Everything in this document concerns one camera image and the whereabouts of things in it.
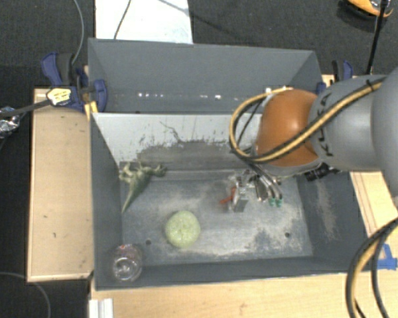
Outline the pale grey metal gripper finger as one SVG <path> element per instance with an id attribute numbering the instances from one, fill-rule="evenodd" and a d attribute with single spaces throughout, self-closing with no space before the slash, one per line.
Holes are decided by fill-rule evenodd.
<path id="1" fill-rule="evenodd" d="M 230 198 L 228 201 L 229 211 L 235 211 L 237 209 L 237 205 L 240 200 L 240 187 L 241 187 L 241 178 L 235 177 L 232 183 L 232 187 L 230 189 Z"/>
<path id="2" fill-rule="evenodd" d="M 248 186 L 247 186 L 247 184 L 243 184 L 243 183 L 239 182 L 239 185 L 237 188 L 237 211 L 239 213 L 244 212 L 248 201 L 249 201 Z"/>

